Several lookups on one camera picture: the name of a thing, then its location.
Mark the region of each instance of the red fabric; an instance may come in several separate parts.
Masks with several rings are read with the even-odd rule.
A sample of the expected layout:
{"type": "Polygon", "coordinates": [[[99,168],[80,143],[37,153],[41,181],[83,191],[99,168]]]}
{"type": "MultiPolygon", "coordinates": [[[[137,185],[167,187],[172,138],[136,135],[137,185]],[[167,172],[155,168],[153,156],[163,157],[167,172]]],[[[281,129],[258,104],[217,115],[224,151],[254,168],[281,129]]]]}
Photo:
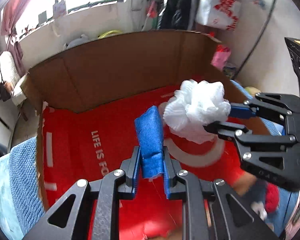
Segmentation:
{"type": "MultiPolygon", "coordinates": [[[[152,105],[167,102],[178,88],[160,88],[81,114],[47,107],[43,111],[44,181],[57,186],[56,191],[46,190],[49,204],[53,205],[78,179],[101,179],[119,168],[122,160],[130,158],[133,147],[138,145],[134,119],[152,105]],[[50,163],[50,167],[47,165],[47,132],[52,133],[53,166],[50,163]]],[[[204,155],[213,144],[198,145],[170,134],[167,127],[164,130],[165,139],[171,138],[177,147],[191,155],[204,155]]],[[[221,159],[213,165],[194,168],[181,163],[182,168],[201,179],[223,178],[232,185],[243,171],[233,143],[225,145],[221,159]]],[[[122,201],[120,240],[165,236],[181,226],[181,214],[181,201],[166,199],[161,177],[151,182],[141,179],[135,200],[122,201]]]]}
{"type": "Polygon", "coordinates": [[[17,21],[25,11],[30,0],[9,0],[3,9],[1,35],[9,35],[7,50],[11,52],[15,65],[20,76],[23,76],[26,71],[21,61],[23,53],[17,41],[15,41],[15,33],[13,29],[17,21]]]}
{"type": "Polygon", "coordinates": [[[277,210],[279,205],[279,189],[277,186],[268,183],[266,189],[265,210],[267,213],[272,213],[277,210]]]}

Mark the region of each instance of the curtain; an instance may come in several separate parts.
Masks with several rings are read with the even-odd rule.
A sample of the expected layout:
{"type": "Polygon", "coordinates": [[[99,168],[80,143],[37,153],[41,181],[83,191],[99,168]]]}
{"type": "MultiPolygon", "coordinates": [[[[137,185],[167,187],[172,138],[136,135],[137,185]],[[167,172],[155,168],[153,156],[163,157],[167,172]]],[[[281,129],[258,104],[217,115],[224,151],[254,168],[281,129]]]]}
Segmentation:
{"type": "Polygon", "coordinates": [[[26,71],[21,61],[23,53],[16,38],[15,25],[25,11],[29,1],[30,0],[9,0],[3,9],[2,17],[1,35],[9,35],[7,50],[13,55],[20,77],[22,77],[26,71]]]}

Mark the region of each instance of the triangular cutout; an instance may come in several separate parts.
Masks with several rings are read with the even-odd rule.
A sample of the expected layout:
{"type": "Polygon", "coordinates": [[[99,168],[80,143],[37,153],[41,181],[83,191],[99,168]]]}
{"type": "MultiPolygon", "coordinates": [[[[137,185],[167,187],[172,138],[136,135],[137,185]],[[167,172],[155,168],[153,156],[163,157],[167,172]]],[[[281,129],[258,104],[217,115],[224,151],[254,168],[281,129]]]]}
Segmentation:
{"type": "Polygon", "coordinates": [[[236,227],[239,228],[253,222],[253,217],[247,213],[247,211],[232,195],[227,194],[226,199],[236,227]]]}
{"type": "Polygon", "coordinates": [[[49,217],[48,223],[60,228],[65,228],[75,200],[75,194],[71,194],[58,209],[49,217]]]}
{"type": "Polygon", "coordinates": [[[259,157],[259,161],[269,164],[277,169],[283,170],[284,163],[282,157],[259,157]]]}

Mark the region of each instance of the floor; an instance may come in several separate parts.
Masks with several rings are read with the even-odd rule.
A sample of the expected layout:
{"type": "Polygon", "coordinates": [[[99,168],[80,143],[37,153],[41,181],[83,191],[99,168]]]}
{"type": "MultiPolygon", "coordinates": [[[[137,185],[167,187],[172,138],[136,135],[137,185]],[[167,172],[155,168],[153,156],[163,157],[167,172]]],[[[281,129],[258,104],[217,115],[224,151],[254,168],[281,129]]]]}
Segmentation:
{"type": "Polygon", "coordinates": [[[22,107],[28,117],[28,121],[19,117],[13,132],[11,148],[31,137],[37,136],[39,117],[36,116],[34,107],[30,104],[29,100],[26,100],[22,107]]]}

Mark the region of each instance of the silver screw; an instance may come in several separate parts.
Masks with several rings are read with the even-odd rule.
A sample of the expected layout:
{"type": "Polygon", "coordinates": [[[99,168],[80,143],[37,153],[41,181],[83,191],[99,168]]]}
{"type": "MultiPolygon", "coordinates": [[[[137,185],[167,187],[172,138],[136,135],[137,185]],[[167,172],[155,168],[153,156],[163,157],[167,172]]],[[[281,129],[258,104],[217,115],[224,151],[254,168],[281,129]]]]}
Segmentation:
{"type": "Polygon", "coordinates": [[[114,175],[114,176],[117,176],[117,177],[119,177],[119,176],[121,176],[121,175],[123,175],[123,174],[124,174],[124,171],[123,171],[123,170],[120,170],[120,169],[115,170],[115,171],[113,172],[113,175],[114,175]]]}
{"type": "Polygon", "coordinates": [[[77,186],[78,187],[84,187],[85,185],[87,185],[87,181],[85,179],[79,179],[77,181],[77,186]]]}
{"type": "Polygon", "coordinates": [[[247,153],[244,153],[244,154],[243,154],[243,159],[244,159],[244,160],[247,161],[247,160],[249,160],[250,158],[251,158],[251,153],[250,153],[250,152],[247,152],[247,153]]]}
{"type": "Polygon", "coordinates": [[[188,171],[186,171],[186,170],[180,170],[180,171],[178,171],[178,174],[179,174],[179,176],[184,177],[184,176],[188,175],[188,171]]]}
{"type": "Polygon", "coordinates": [[[237,131],[234,132],[234,134],[236,136],[240,136],[240,135],[242,135],[242,131],[241,130],[237,130],[237,131]]]}
{"type": "Polygon", "coordinates": [[[216,179],[216,184],[218,186],[223,186],[225,184],[225,181],[223,179],[216,179]]]}

